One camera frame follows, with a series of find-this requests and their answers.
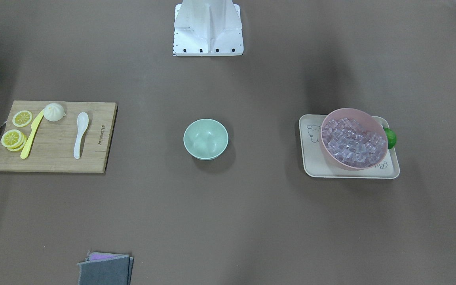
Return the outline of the clear ice cubes pile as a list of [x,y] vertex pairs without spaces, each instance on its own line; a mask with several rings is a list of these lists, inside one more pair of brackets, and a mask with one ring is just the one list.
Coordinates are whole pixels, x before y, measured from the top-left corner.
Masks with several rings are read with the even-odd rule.
[[353,118],[327,120],[321,128],[321,137],[327,152],[350,167],[374,166],[387,154],[387,139]]

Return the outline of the white ceramic spoon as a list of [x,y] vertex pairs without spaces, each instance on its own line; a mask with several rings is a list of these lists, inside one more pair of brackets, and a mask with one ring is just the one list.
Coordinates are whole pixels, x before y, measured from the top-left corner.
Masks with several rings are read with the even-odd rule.
[[80,159],[81,157],[81,141],[89,126],[89,116],[86,112],[81,112],[77,117],[77,134],[74,144],[74,158]]

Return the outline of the mint green bowl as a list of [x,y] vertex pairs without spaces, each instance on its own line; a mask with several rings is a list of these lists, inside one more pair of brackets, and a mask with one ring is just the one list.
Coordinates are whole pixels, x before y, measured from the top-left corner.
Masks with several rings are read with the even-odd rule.
[[214,119],[204,118],[192,122],[183,134],[187,152],[199,160],[213,160],[227,148],[229,135],[226,128]]

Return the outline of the pink bowl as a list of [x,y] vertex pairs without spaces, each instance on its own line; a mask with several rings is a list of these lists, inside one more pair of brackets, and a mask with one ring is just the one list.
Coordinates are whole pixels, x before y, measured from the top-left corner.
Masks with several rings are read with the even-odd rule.
[[[326,124],[326,121],[329,120],[329,119],[338,120],[338,119],[342,119],[344,117],[353,118],[353,119],[357,120],[362,126],[367,128],[369,131],[373,131],[373,132],[376,132],[376,133],[378,133],[380,135],[383,135],[387,139],[385,131],[383,130],[384,125],[382,125],[378,121],[376,121],[376,119],[373,116],[369,115],[367,112],[364,112],[362,110],[355,109],[355,108],[340,108],[340,109],[332,111],[331,113],[329,113],[326,116],[326,118],[322,122],[321,128]],[[337,160],[335,160],[333,158],[333,156],[330,155],[327,152],[323,141],[322,141],[322,145],[323,145],[322,146],[322,151],[325,154],[325,156],[328,158],[328,161],[331,161],[333,163],[333,165],[335,165],[335,166],[337,166],[337,167],[339,167],[341,169],[345,169],[345,170],[364,170],[364,169],[369,169],[369,168],[373,167],[373,166],[370,166],[370,167],[367,167],[367,168],[355,168],[355,167],[350,167],[350,166],[344,165],[344,164],[338,162]]]

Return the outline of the beige plastic tray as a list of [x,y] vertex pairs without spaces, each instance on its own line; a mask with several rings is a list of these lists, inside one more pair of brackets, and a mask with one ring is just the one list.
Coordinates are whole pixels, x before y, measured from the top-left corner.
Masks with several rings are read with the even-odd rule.
[[326,115],[303,115],[299,119],[300,142],[302,145],[302,160],[305,173],[311,177],[337,179],[380,179],[392,180],[400,175],[395,149],[387,151],[382,162],[364,170],[341,169],[322,151],[322,141],[318,137],[321,123]]

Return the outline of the green lime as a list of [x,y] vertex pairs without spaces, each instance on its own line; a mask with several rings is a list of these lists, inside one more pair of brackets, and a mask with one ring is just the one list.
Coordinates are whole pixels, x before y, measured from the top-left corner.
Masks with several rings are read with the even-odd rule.
[[397,136],[396,133],[391,130],[390,128],[384,127],[383,130],[385,131],[386,137],[387,137],[387,142],[388,142],[388,150],[391,150],[394,148],[394,146],[397,143]]

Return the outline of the grey folded cloth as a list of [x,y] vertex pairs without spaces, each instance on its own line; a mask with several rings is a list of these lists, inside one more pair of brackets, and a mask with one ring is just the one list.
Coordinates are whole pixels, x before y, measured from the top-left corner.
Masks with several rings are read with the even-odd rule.
[[134,258],[128,254],[116,258],[78,263],[78,285],[130,285]]

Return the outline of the purple cloth underneath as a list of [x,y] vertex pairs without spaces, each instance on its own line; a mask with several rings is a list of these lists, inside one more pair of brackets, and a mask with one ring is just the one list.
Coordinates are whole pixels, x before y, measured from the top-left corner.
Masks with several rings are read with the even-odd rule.
[[116,258],[123,256],[124,254],[112,254],[112,253],[101,253],[101,252],[91,252],[87,255],[85,261],[94,261],[94,260],[103,260],[107,258]]

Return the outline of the white steamed bun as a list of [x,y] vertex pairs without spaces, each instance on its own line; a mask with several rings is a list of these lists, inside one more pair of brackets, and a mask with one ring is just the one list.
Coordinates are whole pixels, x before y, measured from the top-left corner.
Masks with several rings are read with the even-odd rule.
[[51,122],[61,120],[66,114],[65,108],[60,103],[50,103],[46,105],[43,112],[45,119]]

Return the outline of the yellow plastic knife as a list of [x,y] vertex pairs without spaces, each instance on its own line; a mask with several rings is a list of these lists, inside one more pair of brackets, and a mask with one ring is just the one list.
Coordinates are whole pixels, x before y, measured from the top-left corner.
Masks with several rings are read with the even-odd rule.
[[34,141],[34,138],[36,136],[36,132],[38,131],[38,128],[40,126],[40,123],[44,117],[44,109],[41,110],[36,117],[33,119],[33,122],[31,123],[31,132],[30,135],[27,137],[27,142],[25,143],[21,153],[20,153],[20,158],[21,159],[27,159],[27,157],[30,154],[32,144]]

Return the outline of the lemon slice bottom stacked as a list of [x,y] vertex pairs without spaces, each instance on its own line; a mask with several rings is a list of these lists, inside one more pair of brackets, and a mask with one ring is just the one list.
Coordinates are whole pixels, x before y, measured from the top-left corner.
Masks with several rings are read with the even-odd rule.
[[7,149],[8,149],[9,151],[11,151],[11,152],[18,152],[18,151],[21,151],[21,150],[24,148],[26,142],[27,142],[27,136],[26,136],[26,135],[23,135],[23,140],[22,140],[22,142],[20,142],[20,143],[18,144],[18,146],[15,146],[14,148],[7,147]]

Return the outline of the lemon slice upper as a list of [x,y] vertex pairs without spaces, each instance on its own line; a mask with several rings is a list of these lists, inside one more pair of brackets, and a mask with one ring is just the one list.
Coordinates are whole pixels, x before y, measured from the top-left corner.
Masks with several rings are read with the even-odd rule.
[[25,127],[33,120],[33,114],[29,110],[21,110],[17,112],[13,118],[12,123],[16,127]]

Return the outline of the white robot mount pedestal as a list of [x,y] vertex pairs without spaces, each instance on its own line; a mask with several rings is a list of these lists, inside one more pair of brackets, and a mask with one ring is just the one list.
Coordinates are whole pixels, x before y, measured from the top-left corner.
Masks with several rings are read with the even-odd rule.
[[174,56],[219,57],[244,53],[241,9],[233,1],[184,0],[174,11]]

